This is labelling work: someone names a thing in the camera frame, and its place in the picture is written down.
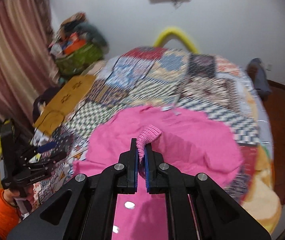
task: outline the pink curtain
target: pink curtain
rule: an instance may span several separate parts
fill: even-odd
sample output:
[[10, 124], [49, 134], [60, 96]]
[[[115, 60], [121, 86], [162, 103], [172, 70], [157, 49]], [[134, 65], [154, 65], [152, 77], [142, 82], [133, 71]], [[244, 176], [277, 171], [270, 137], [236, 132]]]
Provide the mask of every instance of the pink curtain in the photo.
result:
[[32, 123], [33, 102], [57, 82], [49, 0], [0, 0], [0, 117]]

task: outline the black gripper frame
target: black gripper frame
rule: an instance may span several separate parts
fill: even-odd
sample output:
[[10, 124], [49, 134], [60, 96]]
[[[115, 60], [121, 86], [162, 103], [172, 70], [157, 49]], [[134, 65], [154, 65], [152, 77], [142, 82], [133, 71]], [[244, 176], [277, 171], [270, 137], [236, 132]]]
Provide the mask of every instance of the black gripper frame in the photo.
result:
[[[181, 173], [146, 145], [147, 191], [165, 194], [169, 240], [269, 240], [269, 233], [207, 175]], [[8, 240], [110, 240], [118, 194], [137, 192], [137, 148], [101, 174], [78, 174], [31, 213]]]

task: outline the orange box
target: orange box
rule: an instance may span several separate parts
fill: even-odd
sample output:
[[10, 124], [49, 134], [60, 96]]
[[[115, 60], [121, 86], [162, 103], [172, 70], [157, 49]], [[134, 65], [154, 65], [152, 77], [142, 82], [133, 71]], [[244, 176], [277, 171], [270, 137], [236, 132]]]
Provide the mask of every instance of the orange box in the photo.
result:
[[74, 41], [71, 45], [69, 45], [67, 48], [64, 49], [64, 53], [66, 55], [69, 55], [73, 53], [75, 50], [80, 49], [85, 44], [86, 44], [85, 40]]

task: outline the metal screw head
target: metal screw head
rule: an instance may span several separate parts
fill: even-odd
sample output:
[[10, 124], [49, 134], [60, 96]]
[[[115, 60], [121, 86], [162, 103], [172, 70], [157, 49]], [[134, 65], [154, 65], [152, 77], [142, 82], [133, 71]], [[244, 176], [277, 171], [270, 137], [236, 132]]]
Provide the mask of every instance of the metal screw head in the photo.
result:
[[160, 163], [159, 168], [162, 170], [167, 170], [169, 169], [169, 165], [167, 163]]
[[117, 171], [120, 171], [124, 168], [124, 165], [122, 163], [117, 163], [114, 168], [117, 170]]
[[202, 181], [205, 181], [208, 179], [208, 176], [204, 173], [199, 173], [197, 177], [199, 180], [202, 180]]
[[84, 174], [78, 174], [75, 176], [75, 180], [78, 182], [83, 181], [86, 178], [86, 176]]

